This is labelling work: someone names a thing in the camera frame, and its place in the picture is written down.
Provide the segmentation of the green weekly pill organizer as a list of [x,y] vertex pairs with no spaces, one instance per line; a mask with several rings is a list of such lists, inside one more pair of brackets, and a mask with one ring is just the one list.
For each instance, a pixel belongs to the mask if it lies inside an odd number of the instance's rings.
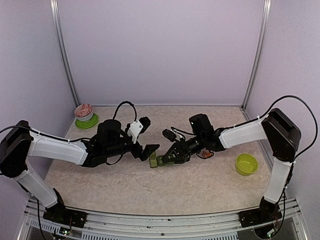
[[151,169],[158,168],[158,167],[165,167],[165,166],[171,166],[175,163],[173,161],[170,162],[163,162],[162,161],[163,155],[157,155],[156,152],[153,152],[149,156],[149,166]]

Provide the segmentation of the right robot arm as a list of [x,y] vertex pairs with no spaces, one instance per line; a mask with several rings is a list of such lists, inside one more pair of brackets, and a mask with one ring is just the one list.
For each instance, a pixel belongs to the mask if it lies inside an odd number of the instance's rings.
[[256,207],[266,222],[275,212],[284,179],[288,177],[282,132],[273,139],[264,126],[277,124],[276,112],[235,127],[240,111],[230,107],[164,106],[156,111],[157,126],[186,127],[192,136],[181,149],[176,141],[168,152],[177,157],[164,171],[158,199],[149,206],[158,215],[196,215]]

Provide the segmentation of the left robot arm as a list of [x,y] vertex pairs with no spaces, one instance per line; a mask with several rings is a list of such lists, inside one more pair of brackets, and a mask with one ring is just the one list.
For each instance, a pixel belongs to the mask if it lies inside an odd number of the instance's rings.
[[70,218],[70,211],[59,192],[46,185],[39,174],[28,163],[28,157],[43,157],[61,160],[85,168],[109,165],[108,158],[131,153],[142,162],[155,152],[159,144],[142,146],[138,138],[151,125],[145,116],[135,118],[122,130],[116,118],[107,119],[97,127],[96,134],[78,139],[61,138],[40,132],[21,120],[6,128],[8,134],[0,142],[0,173],[18,182],[23,189],[34,195],[57,221],[63,223]]

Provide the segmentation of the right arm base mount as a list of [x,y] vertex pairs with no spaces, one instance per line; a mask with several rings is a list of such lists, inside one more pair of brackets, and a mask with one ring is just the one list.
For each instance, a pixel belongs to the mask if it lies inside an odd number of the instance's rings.
[[271,203],[262,197],[259,207],[238,213],[242,228],[260,225],[282,218],[279,203]]

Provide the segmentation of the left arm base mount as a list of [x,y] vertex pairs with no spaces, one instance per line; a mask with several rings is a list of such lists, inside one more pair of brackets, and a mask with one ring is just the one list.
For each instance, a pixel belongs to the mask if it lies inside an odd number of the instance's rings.
[[83,229],[87,220],[87,213],[67,208],[60,193],[55,188],[53,188],[53,191],[57,197],[57,203],[45,208],[43,218],[54,223],[68,225],[70,228],[76,227]]

